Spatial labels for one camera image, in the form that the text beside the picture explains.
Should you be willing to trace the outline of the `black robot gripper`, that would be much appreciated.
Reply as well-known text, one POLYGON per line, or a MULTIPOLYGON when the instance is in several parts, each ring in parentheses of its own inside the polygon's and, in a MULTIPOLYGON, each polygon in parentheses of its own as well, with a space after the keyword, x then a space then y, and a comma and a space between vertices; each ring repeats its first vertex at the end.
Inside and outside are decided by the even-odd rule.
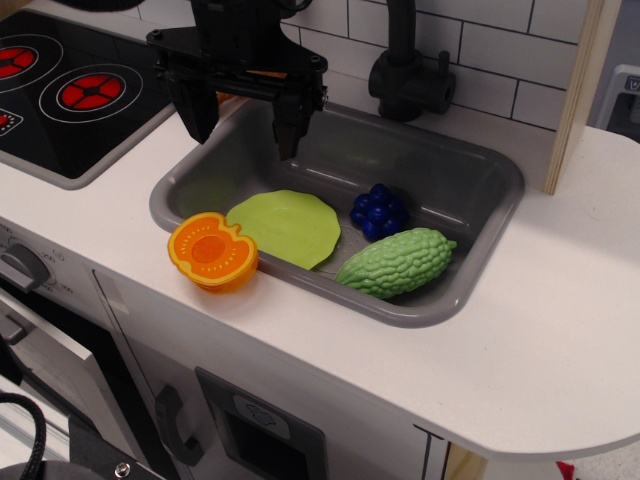
POLYGON ((147 43, 189 135, 204 144, 219 121, 216 92, 273 102, 273 130, 281 160, 297 155, 313 110, 326 103, 328 62, 290 40, 281 21, 308 1, 193 1, 195 25, 154 30, 147 43))

